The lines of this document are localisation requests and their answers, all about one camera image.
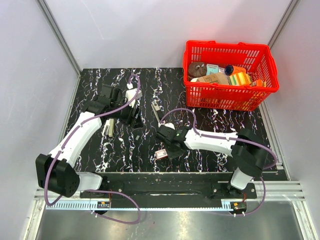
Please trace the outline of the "red white staple box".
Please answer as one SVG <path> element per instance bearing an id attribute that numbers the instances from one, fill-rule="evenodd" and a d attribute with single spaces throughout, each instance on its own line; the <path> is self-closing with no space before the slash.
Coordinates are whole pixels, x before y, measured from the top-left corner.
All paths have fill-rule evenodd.
<path id="1" fill-rule="evenodd" d="M 157 150 L 155 153 L 155 159 L 156 160 L 161 160 L 161 159 L 164 159 L 164 158 L 167 158 L 168 157 L 168 153 L 165 149 L 160 149 L 160 150 Z"/>

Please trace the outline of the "cream white stapler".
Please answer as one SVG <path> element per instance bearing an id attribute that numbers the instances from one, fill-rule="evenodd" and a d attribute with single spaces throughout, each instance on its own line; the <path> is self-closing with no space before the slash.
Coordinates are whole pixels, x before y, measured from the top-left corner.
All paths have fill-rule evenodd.
<path id="1" fill-rule="evenodd" d="M 114 130 L 115 130 L 115 119 L 109 118 L 103 126 L 102 136 L 112 138 L 114 136 Z"/>

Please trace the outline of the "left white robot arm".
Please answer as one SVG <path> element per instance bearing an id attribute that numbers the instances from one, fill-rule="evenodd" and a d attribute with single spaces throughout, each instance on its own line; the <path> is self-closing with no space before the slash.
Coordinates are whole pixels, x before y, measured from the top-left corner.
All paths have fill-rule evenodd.
<path id="1" fill-rule="evenodd" d="M 94 172 L 77 172 L 74 166 L 88 141 L 109 119 L 119 120 L 132 129 L 142 126 L 140 108 L 136 105 L 141 96 L 142 91 L 137 88 L 122 92 L 117 87 L 103 85 L 100 94 L 84 104 L 64 139 L 50 153 L 36 158 L 38 185 L 68 198 L 87 190 L 98 198 L 106 196 L 109 189 L 102 176 Z"/>

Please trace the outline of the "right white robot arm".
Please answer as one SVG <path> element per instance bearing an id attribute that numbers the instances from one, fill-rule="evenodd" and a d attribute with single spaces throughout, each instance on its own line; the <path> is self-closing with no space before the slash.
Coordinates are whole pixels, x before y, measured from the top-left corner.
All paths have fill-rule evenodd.
<path id="1" fill-rule="evenodd" d="M 231 157 L 236 164 L 227 186 L 228 194 L 239 198 L 248 183 L 262 176 L 268 158 L 266 146 L 248 129 L 240 132 L 217 133 L 184 126 L 174 129 L 160 125 L 156 138 L 163 142 L 169 158 L 177 158 L 187 150 L 205 150 Z"/>

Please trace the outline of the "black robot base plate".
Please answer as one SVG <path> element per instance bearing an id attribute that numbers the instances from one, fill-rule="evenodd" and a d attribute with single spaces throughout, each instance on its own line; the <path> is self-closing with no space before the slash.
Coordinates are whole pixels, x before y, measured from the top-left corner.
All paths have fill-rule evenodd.
<path id="1" fill-rule="evenodd" d="M 143 209 L 222 207 L 222 200 L 255 200 L 255 185 L 229 184 L 231 173 L 104 173 L 102 189 L 121 192 Z"/>

